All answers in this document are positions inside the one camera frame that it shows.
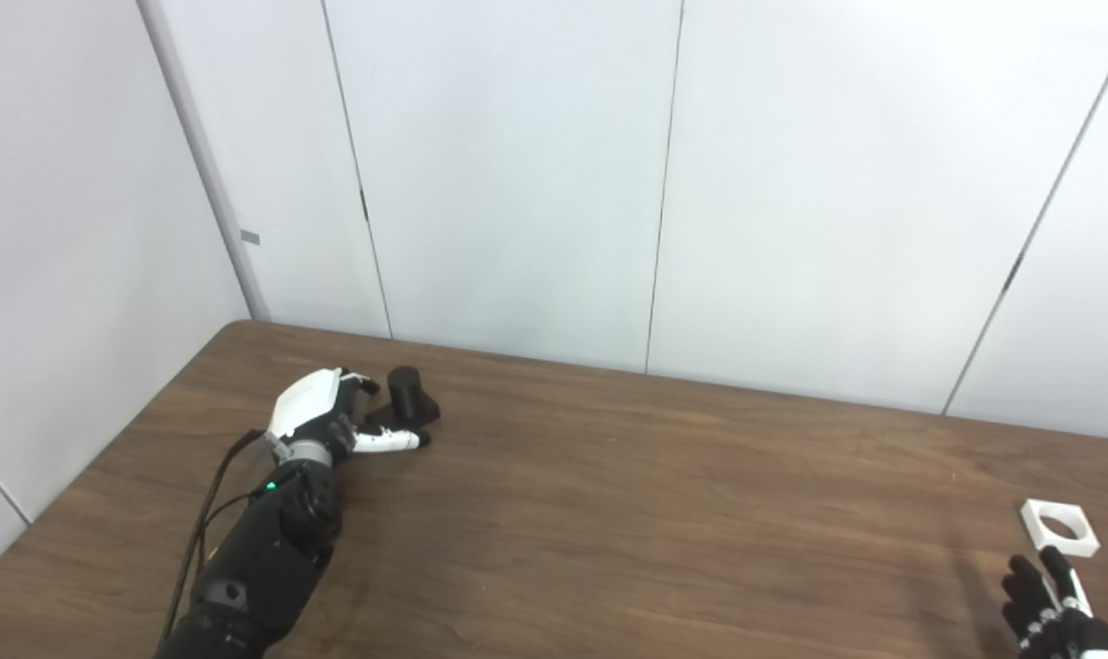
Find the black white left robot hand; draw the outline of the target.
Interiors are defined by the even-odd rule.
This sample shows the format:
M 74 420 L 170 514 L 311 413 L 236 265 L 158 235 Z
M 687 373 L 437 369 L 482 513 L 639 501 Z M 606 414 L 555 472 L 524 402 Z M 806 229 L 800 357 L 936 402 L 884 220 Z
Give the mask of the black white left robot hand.
M 264 441 L 276 466 L 312 460 L 327 467 L 360 454 L 400 453 L 431 445 L 425 430 L 357 423 L 353 408 L 381 391 L 377 381 L 343 368 L 302 375 L 277 397 Z

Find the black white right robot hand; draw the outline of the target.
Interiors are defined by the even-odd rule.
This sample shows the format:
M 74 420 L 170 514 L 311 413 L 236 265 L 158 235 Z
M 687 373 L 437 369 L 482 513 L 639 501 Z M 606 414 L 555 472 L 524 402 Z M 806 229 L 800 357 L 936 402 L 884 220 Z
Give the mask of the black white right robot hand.
M 1006 562 L 1001 614 L 1017 638 L 1018 658 L 1108 658 L 1108 621 L 1092 612 L 1081 576 L 1055 546 Z

